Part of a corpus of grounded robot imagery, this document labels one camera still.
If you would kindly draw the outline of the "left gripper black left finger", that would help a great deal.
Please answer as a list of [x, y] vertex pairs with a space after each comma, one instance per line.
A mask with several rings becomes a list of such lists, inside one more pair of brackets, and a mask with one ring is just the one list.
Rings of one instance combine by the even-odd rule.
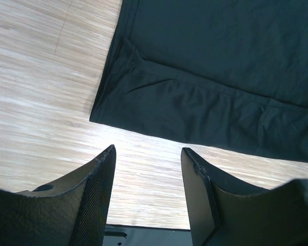
[[0, 189], [0, 245], [102, 245], [115, 167], [109, 146], [33, 191]]

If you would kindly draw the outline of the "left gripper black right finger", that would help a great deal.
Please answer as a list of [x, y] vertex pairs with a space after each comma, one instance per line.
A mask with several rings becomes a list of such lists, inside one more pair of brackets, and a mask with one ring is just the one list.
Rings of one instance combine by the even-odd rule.
[[268, 190], [190, 148], [181, 168], [193, 245], [308, 245], [308, 179]]

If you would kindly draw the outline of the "black t shirt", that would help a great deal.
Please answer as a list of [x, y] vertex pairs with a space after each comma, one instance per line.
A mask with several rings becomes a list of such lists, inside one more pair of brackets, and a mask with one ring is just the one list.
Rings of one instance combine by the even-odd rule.
[[308, 162], [308, 1], [123, 1], [89, 120]]

